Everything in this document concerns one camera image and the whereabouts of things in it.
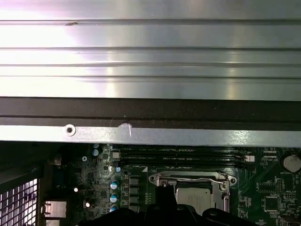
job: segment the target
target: perforated metal panel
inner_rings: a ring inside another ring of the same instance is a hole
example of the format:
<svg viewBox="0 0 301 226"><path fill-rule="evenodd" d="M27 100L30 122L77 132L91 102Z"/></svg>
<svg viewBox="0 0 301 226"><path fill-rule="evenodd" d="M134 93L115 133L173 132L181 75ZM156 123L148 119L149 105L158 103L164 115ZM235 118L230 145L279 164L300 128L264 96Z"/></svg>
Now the perforated metal panel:
<svg viewBox="0 0 301 226"><path fill-rule="evenodd" d="M0 194L0 226L36 225L38 180Z"/></svg>

